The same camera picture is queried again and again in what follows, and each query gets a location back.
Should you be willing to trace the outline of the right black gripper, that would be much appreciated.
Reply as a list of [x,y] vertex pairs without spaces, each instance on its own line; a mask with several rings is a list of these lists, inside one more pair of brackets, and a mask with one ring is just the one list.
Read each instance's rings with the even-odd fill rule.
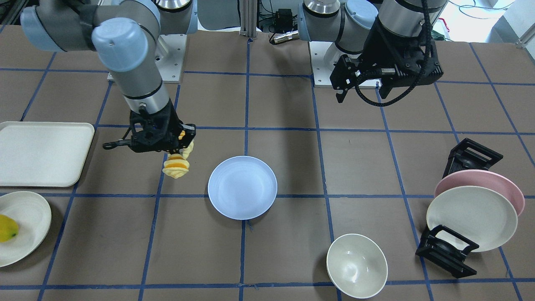
[[129,117],[132,135],[128,146],[134,152],[179,153],[195,138],[195,124],[184,124],[178,118],[172,101],[154,114],[140,109],[140,113],[131,111]]

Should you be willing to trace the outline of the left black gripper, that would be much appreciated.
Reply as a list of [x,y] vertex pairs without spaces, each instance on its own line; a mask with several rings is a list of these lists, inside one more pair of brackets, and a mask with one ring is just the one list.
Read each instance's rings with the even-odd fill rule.
[[379,18],[373,23],[364,49],[357,59],[346,54],[338,59],[329,77],[336,100],[344,102],[346,93],[363,81],[380,79],[379,94],[386,99],[393,88],[433,84],[443,76],[443,68],[433,38],[428,38],[428,23],[417,26],[417,36],[392,33]]

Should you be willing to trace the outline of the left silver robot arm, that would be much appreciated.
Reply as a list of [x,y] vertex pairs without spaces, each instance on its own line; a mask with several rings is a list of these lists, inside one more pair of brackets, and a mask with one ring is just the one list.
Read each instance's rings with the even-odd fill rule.
[[329,76],[338,103],[354,89],[366,103],[393,105],[443,74],[433,25],[445,0],[304,0],[301,40],[332,42],[341,52]]

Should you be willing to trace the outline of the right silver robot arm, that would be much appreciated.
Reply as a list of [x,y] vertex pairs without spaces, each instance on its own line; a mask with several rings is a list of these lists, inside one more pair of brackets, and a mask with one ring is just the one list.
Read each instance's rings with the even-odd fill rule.
[[41,0],[22,10],[20,23],[29,42],[51,52],[95,51],[130,108],[124,137],[104,149],[127,146],[133,152],[182,153],[196,135],[183,123],[164,87],[156,55],[166,34],[197,30],[195,0]]

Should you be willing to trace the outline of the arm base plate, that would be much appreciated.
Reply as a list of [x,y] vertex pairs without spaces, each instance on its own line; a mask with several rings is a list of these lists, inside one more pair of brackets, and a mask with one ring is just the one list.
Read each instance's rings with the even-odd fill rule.
[[309,50],[315,86],[332,89],[329,77],[334,64],[344,53],[336,47],[334,42],[325,41],[309,42]]
[[141,28],[102,38],[93,38],[99,58],[118,84],[130,94],[147,94],[163,83],[181,78],[187,36],[154,36]]

